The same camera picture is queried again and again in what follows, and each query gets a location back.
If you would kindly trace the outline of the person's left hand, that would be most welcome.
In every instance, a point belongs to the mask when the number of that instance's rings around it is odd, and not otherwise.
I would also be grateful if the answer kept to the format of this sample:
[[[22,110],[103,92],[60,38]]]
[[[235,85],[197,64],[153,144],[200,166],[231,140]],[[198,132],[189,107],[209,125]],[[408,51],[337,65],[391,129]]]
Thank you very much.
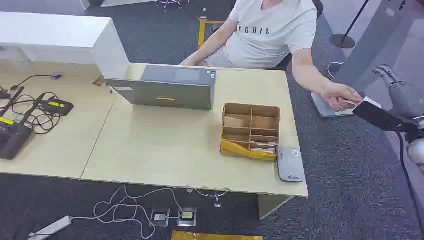
[[[362,101],[361,95],[354,88],[332,81],[323,85],[319,95],[335,112],[352,109]]]

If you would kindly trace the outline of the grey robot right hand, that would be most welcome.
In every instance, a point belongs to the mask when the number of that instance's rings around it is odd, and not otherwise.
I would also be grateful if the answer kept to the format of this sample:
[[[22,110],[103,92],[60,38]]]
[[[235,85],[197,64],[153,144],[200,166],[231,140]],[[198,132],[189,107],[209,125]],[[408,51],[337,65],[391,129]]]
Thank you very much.
[[[392,108],[385,110],[376,101],[364,98],[353,114],[382,131],[411,134],[424,130],[424,92],[408,84],[387,65],[375,67],[372,72],[384,80]]]

